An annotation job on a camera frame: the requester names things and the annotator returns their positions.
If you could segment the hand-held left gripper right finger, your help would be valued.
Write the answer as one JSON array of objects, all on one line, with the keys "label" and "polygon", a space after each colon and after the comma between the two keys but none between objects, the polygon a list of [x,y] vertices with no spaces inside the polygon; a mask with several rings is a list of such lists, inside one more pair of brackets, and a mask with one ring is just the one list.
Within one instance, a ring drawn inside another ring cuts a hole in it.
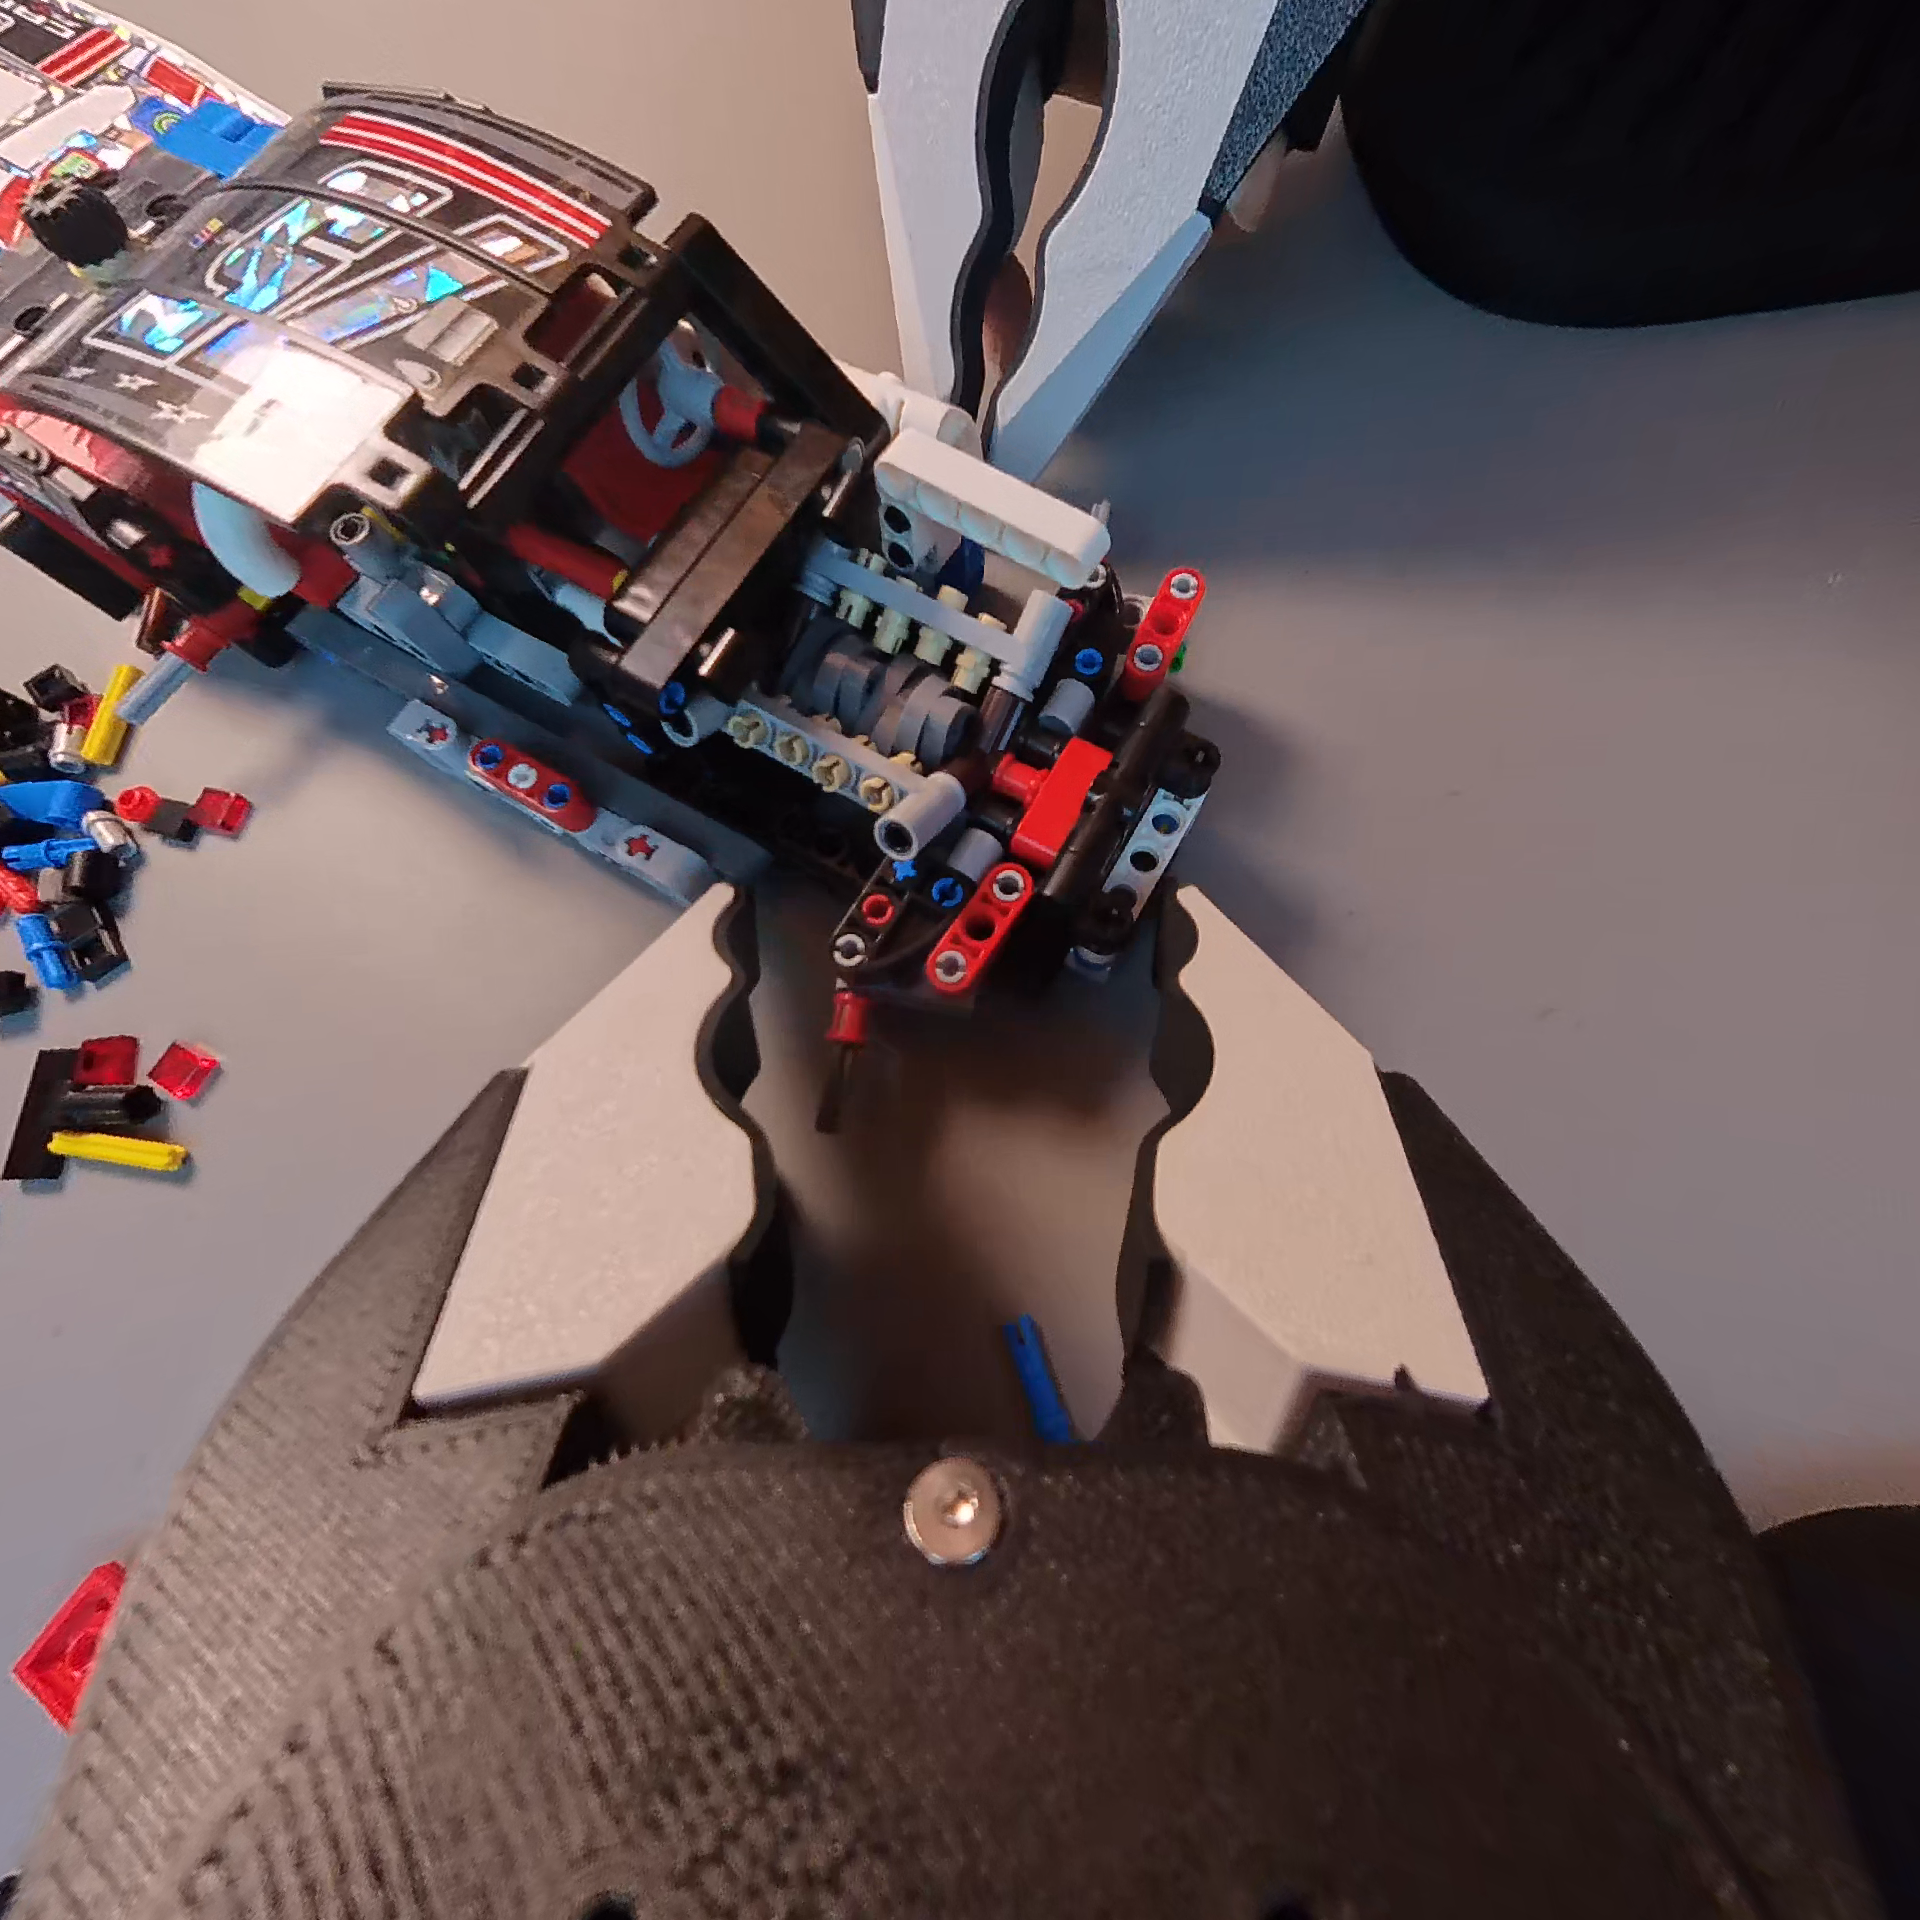
[{"label": "hand-held left gripper right finger", "polygon": [[1163,901],[1166,1115],[1115,1427],[1287,1451],[1325,1396],[1471,1419],[1490,1399],[1374,1053],[1199,886]]}]

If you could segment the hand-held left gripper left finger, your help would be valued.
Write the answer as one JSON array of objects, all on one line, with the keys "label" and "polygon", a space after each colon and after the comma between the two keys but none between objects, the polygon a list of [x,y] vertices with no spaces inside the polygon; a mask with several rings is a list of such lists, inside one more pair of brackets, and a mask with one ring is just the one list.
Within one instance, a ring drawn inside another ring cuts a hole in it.
[{"label": "hand-held left gripper left finger", "polygon": [[778,1178],[759,1070],[755,905],[717,879],[521,1067],[411,1384],[423,1413],[584,1390],[688,1419],[778,1339],[746,1303]]}]

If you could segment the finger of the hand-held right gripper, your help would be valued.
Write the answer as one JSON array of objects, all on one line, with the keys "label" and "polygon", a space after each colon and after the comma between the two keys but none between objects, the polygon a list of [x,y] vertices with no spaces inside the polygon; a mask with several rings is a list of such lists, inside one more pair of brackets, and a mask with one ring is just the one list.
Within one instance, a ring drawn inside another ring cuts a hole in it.
[{"label": "finger of the hand-held right gripper", "polygon": [[1091,153],[1035,253],[1031,323],[991,403],[991,459],[1037,476],[1211,229],[1199,199],[1273,2],[1108,3]]},{"label": "finger of the hand-held right gripper", "polygon": [[902,371],[995,453],[1037,302],[1035,3],[868,3],[868,118]]}]

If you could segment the blue lego axle pin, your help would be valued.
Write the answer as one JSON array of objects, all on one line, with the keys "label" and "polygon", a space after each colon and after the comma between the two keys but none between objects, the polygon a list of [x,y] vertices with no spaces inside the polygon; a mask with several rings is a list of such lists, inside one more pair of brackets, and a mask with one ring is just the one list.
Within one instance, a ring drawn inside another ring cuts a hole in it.
[{"label": "blue lego axle pin", "polygon": [[1003,1322],[1000,1333],[1033,1437],[1046,1446],[1075,1443],[1079,1434],[1046,1352],[1040,1322],[1021,1311]]}]

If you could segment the lego car model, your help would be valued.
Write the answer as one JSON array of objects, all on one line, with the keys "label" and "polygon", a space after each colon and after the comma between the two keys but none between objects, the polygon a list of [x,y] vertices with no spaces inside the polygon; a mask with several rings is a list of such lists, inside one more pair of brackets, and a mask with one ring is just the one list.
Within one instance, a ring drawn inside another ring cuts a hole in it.
[{"label": "lego car model", "polygon": [[305,651],[696,900],[594,758],[842,892],[826,1133],[876,1004],[1109,971],[1221,766],[1196,570],[1124,592],[1096,513],[835,361],[703,217],[645,236],[597,155],[435,92],[253,116],[106,36],[89,84],[5,73],[3,544],[147,662],[3,703],[11,807],[28,754],[106,767],[216,659]]}]

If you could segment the pile of small lego pieces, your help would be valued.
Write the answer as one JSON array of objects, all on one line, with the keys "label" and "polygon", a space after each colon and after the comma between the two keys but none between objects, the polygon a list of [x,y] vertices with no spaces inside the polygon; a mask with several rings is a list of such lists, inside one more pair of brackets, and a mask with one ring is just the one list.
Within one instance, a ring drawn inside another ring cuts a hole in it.
[{"label": "pile of small lego pieces", "polygon": [[[113,668],[101,688],[49,665],[3,690],[2,896],[19,956],[3,963],[3,1030],[129,968],[122,915],[149,846],[190,849],[249,825],[253,804],[231,787],[191,798],[139,781],[107,789],[132,732],[198,668],[172,643],[147,665]],[[43,1047],[3,1148],[3,1183],[51,1187],[72,1166],[183,1176],[190,1149],[172,1136],[172,1110],[193,1101],[219,1067],[188,1041],[163,1046],[144,1067],[132,1033]]]}]

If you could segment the red square lego plate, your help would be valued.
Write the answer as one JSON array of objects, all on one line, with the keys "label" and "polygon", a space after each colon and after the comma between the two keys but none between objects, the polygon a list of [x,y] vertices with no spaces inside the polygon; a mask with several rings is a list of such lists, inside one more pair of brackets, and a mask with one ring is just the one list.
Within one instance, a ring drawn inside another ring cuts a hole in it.
[{"label": "red square lego plate", "polygon": [[126,1581],[122,1559],[91,1565],[11,1661],[11,1682],[59,1734],[74,1730]]}]

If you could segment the holographic sticker sheet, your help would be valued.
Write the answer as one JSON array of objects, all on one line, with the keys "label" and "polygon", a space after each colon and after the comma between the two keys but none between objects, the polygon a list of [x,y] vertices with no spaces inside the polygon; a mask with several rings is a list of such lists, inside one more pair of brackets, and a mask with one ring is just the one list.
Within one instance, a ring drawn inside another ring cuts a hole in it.
[{"label": "holographic sticker sheet", "polygon": [[179,43],[77,2],[2,6],[2,184],[117,174],[208,101],[282,125],[285,112]]}]

